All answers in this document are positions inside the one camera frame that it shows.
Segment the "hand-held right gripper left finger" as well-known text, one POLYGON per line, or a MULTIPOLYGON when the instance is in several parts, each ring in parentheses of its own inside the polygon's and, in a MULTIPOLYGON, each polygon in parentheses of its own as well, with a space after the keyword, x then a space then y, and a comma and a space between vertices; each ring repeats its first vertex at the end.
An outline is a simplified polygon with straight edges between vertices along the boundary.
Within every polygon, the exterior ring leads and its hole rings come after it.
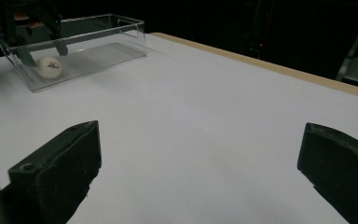
POLYGON ((102 167, 99 122, 74 125, 8 170, 10 224, 66 224, 102 167))

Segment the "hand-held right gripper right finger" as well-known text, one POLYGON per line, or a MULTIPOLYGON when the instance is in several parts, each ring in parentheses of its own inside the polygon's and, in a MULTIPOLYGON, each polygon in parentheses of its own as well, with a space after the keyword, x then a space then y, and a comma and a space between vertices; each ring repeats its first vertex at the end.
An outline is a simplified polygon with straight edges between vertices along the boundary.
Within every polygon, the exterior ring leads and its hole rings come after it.
POLYGON ((305 126, 297 169, 350 224, 358 224, 358 140, 335 129, 305 126))

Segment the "white ping pong ball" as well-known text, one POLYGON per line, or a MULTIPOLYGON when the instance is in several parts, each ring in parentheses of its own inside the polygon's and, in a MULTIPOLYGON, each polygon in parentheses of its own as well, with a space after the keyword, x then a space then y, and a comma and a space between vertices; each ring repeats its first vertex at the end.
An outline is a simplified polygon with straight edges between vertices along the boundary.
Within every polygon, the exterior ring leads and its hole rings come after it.
POLYGON ((41 57, 36 62, 36 68, 39 75, 44 78, 56 78, 62 73, 62 65, 54 57, 41 57))

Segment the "clear plastic box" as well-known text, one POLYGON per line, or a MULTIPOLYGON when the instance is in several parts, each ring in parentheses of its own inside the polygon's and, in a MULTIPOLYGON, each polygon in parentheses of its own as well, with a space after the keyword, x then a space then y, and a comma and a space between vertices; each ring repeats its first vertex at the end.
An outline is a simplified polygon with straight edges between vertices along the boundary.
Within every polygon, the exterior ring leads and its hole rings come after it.
POLYGON ((0 41, 0 47, 30 91, 40 91, 146 55, 145 23, 115 14, 63 20, 57 35, 46 25, 34 29, 18 25, 17 34, 25 39, 24 45, 11 47, 0 41), (56 50, 53 41, 57 39, 65 41, 69 50, 66 56, 56 50), (56 78, 44 78, 36 66, 15 65, 14 49, 28 49, 35 62, 41 57, 54 57, 61 63, 62 73, 56 78))

